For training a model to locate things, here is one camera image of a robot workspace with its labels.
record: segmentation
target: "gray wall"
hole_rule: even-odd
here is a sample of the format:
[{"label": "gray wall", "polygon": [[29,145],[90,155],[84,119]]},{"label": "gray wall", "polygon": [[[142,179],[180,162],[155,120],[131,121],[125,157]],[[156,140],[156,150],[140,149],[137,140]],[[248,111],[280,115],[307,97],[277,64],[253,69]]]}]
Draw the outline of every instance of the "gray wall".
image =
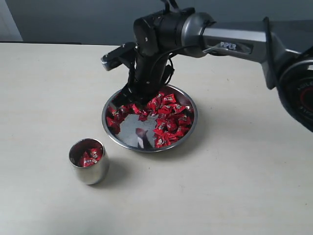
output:
[{"label": "gray wall", "polygon": [[[133,41],[136,18],[161,10],[160,0],[6,0],[24,41],[120,45]],[[177,0],[216,21],[313,19],[311,0]]]}]

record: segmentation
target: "stainless steel cup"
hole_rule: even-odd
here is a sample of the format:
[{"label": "stainless steel cup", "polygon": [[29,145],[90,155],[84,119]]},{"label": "stainless steel cup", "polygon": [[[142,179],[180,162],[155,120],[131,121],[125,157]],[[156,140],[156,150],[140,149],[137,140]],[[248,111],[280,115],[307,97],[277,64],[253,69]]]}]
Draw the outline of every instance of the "stainless steel cup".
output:
[{"label": "stainless steel cup", "polygon": [[[83,153],[91,148],[102,148],[101,159],[88,167],[80,167],[78,162]],[[83,139],[72,146],[69,151],[69,161],[71,162],[78,178],[87,185],[93,185],[103,180],[110,167],[110,162],[103,144],[95,139]]]}]

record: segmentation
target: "table surface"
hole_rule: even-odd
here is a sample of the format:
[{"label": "table surface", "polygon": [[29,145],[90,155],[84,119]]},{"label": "table surface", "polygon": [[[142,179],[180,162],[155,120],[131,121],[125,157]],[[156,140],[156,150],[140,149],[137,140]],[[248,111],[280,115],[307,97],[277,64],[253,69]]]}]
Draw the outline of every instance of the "table surface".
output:
[{"label": "table surface", "polygon": [[[264,235],[313,230],[313,135],[268,90],[259,64],[177,56],[172,84],[195,101],[185,144],[132,152],[101,113],[127,81],[100,58],[114,47],[0,44],[0,234]],[[95,186],[68,151],[99,139],[111,161]]]}]

